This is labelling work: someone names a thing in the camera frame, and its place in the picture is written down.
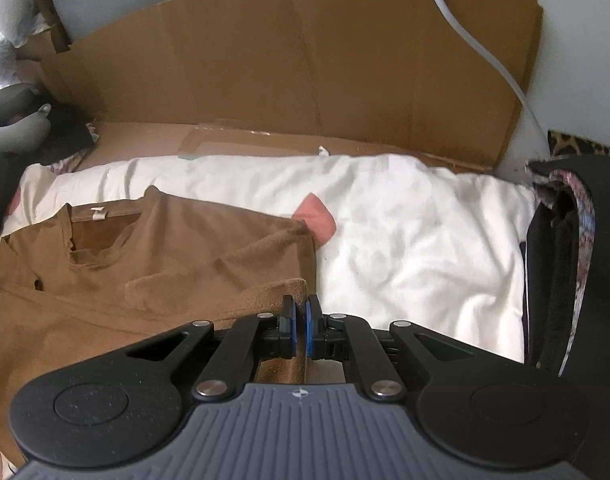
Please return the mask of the brown printed t-shirt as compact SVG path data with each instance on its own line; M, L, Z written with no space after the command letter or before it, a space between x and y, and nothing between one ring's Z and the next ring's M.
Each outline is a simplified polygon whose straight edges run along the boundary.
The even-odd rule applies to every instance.
M303 222L148 188L62 207L0 240L0 451L21 386L194 320L227 328L316 289Z

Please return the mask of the cream bear print bedsheet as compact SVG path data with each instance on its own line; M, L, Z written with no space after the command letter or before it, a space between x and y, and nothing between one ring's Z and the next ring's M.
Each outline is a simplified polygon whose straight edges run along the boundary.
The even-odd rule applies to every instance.
M328 313L376 328L406 318L523 359L518 245L535 211L524 186L396 155L137 158L62 176L33 166L2 238L66 205L137 200L148 188L303 222L313 294Z

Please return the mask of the black folded garment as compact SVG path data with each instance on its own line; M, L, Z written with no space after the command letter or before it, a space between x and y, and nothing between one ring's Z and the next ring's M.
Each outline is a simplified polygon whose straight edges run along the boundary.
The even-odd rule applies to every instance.
M586 396L589 429L574 465L610 479L610 156L527 168L539 205L525 256L525 359Z

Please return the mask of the floral patterned folded garment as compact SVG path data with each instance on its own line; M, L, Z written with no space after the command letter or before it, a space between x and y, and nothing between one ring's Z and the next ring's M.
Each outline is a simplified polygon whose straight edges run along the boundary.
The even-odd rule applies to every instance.
M596 239L596 208L576 172L526 167L536 210L521 242L524 361L561 376L570 362Z

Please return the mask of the dark grey pillow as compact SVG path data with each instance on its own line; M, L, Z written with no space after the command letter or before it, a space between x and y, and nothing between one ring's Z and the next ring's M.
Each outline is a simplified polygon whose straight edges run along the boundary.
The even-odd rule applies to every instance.
M28 154L3 154L0 157L0 234L3 220L20 186L27 167L50 166L94 145L88 128L91 118L79 108L67 104L51 104L51 130L39 148Z

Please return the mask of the brown cardboard sheet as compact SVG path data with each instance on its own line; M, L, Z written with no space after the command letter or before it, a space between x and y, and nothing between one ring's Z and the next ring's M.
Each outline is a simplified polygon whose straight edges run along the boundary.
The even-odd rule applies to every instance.
M206 124L393 145L481 170L506 152L538 0L167 0L30 68L110 122Z

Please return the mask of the leopard print folded garment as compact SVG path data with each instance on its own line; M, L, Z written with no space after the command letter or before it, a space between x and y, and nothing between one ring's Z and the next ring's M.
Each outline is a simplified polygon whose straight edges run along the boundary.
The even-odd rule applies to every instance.
M552 157L573 155L603 155L610 156L610 146L597 141L573 136L558 130L549 130L548 145Z

